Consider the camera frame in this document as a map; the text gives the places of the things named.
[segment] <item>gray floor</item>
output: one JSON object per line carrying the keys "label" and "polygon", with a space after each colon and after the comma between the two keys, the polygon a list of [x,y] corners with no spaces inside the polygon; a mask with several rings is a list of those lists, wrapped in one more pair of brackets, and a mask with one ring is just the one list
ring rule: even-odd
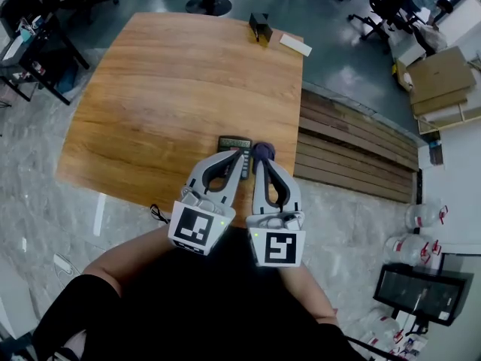
{"label": "gray floor", "polygon": [[[104,3],[94,11],[88,27],[81,20],[70,36],[83,49],[107,48],[135,12],[184,12],[188,0],[120,0],[119,6]],[[367,16],[368,0],[231,0],[227,17],[248,20],[250,13],[269,13],[270,24],[304,37],[313,48],[304,58],[304,81],[359,102],[409,132],[417,127],[406,92],[396,86],[391,56],[383,55],[377,36],[359,40],[360,22],[347,15]]]}
{"label": "gray floor", "polygon": [[[92,68],[88,73],[80,69],[68,94],[70,107],[36,90],[30,103],[17,98],[12,108],[0,111],[0,256],[27,280],[38,317],[62,290],[53,266],[55,253],[81,272],[105,250],[159,226],[148,209],[110,196],[98,213],[99,193],[55,179],[71,118],[103,52],[84,52]],[[383,245],[405,232],[407,206],[305,180],[298,183],[306,213],[303,260],[346,327],[376,305],[372,295]],[[101,228],[95,235],[99,215]]]}

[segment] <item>person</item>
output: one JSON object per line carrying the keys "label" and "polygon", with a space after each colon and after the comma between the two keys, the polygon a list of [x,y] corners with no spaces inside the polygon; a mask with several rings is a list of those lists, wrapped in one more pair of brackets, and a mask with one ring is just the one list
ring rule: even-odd
{"label": "person", "polygon": [[438,29],[434,20],[441,12],[451,14],[453,11],[452,4],[448,0],[404,0],[402,8],[407,14],[417,14],[423,8],[430,11],[427,24]]}
{"label": "person", "polygon": [[168,225],[105,252],[60,293],[32,342],[39,361],[363,360],[307,268],[256,266],[247,231],[235,228],[208,256],[175,248]]}

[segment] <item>water bottle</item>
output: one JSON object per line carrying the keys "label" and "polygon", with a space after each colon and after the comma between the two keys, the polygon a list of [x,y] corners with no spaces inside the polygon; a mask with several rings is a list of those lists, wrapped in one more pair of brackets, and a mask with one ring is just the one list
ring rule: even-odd
{"label": "water bottle", "polygon": [[448,207],[439,204],[425,203],[411,205],[406,210],[406,226],[408,229],[433,226],[437,220],[444,224],[444,217],[448,214]]}
{"label": "water bottle", "polygon": [[391,237],[384,245],[387,262],[410,266],[426,265],[432,254],[439,255],[441,246],[428,235],[405,234]]}
{"label": "water bottle", "polygon": [[368,330],[391,349],[403,338],[399,323],[379,308],[373,309],[362,322]]}

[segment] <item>stacked cardboard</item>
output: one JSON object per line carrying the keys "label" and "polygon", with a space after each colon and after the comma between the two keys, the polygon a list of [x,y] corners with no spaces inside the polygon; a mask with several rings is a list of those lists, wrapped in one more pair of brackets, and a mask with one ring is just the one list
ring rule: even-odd
{"label": "stacked cardboard", "polygon": [[[421,133],[439,129],[436,123],[426,120],[426,115],[463,105],[476,85],[471,67],[459,47],[449,48],[408,67],[396,62],[396,73],[400,85],[410,93]],[[446,121],[441,120],[440,124],[445,126]]]}

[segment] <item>desk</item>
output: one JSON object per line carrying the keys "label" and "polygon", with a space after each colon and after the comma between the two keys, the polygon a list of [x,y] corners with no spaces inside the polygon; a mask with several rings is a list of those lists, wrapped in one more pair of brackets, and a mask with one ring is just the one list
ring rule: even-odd
{"label": "desk", "polygon": [[[280,44],[281,35],[257,43],[244,21],[135,14],[86,88],[58,179],[171,211],[220,135],[272,143],[292,174],[302,55]],[[235,226],[252,213],[254,179],[237,190]]]}
{"label": "desk", "polygon": [[45,20],[45,23],[41,25],[35,34],[34,38],[29,43],[22,43],[14,55],[6,60],[3,60],[3,55],[8,52],[8,47],[2,53],[0,53],[0,79],[4,81],[13,91],[24,98],[27,102],[30,102],[30,98],[26,96],[18,88],[19,83],[25,83],[25,81],[16,80],[13,76],[14,73],[27,71],[33,78],[48,89],[55,97],[64,102],[66,105],[70,105],[67,100],[59,91],[56,90],[56,82],[49,82],[42,74],[33,68],[32,63],[35,62],[45,44],[50,40],[52,35],[58,35],[65,48],[85,69],[89,68],[89,64],[80,55],[80,52],[67,38],[67,35],[62,31],[60,22],[53,14],[49,14]]}

